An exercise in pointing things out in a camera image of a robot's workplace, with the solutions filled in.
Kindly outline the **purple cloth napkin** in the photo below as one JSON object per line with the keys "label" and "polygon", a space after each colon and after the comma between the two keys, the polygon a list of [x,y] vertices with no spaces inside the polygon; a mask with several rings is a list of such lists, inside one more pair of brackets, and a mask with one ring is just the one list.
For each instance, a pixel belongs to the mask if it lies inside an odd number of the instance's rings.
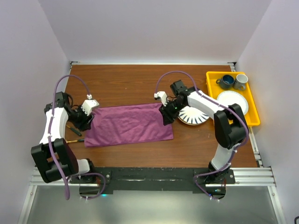
{"label": "purple cloth napkin", "polygon": [[171,125],[163,125],[160,103],[103,107],[93,112],[85,147],[105,147],[172,140]]}

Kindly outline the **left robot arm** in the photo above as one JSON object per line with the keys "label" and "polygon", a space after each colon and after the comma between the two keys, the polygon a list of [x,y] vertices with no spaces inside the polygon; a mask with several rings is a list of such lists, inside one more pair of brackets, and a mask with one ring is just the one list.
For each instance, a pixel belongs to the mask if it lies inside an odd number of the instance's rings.
{"label": "left robot arm", "polygon": [[47,120],[43,137],[39,145],[31,148],[35,165],[46,183],[62,178],[55,162],[48,160],[51,157],[50,147],[54,154],[58,155],[57,161],[65,176],[80,175],[86,183],[94,182],[97,177],[90,159],[76,158],[65,140],[65,129],[66,123],[71,122],[81,132],[90,130],[94,118],[92,111],[100,104],[90,94],[83,104],[75,109],[72,108],[70,100],[71,95],[58,92],[55,94],[54,103],[46,105],[44,113]]}

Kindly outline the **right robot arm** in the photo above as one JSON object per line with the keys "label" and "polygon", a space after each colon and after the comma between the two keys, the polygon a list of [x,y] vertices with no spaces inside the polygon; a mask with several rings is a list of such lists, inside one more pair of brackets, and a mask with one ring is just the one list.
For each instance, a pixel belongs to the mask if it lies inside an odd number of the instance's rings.
{"label": "right robot arm", "polygon": [[197,86],[186,87],[181,80],[171,84],[170,88],[175,96],[173,100],[169,100],[164,91],[154,93],[154,99],[162,103],[159,111],[165,126],[173,123],[186,106],[202,111],[214,121],[214,134],[218,142],[215,155],[209,162],[209,171],[195,175],[194,179],[198,181],[205,178],[219,183],[228,173],[238,148],[249,138],[249,129],[241,107],[238,104],[224,106],[204,94]]}

